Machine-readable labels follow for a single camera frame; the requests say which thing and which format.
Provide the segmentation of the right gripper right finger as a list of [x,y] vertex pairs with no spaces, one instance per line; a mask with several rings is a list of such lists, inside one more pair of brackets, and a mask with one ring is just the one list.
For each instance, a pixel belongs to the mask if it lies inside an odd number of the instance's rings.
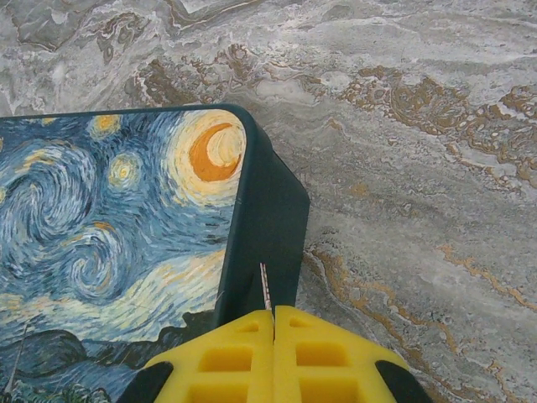
[[275,402],[431,402],[394,351],[292,306],[275,308]]

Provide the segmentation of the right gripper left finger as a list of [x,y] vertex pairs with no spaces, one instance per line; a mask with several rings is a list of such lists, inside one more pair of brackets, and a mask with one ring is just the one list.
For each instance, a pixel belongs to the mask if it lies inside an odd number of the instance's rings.
[[120,402],[271,402],[274,317],[253,311],[159,353]]

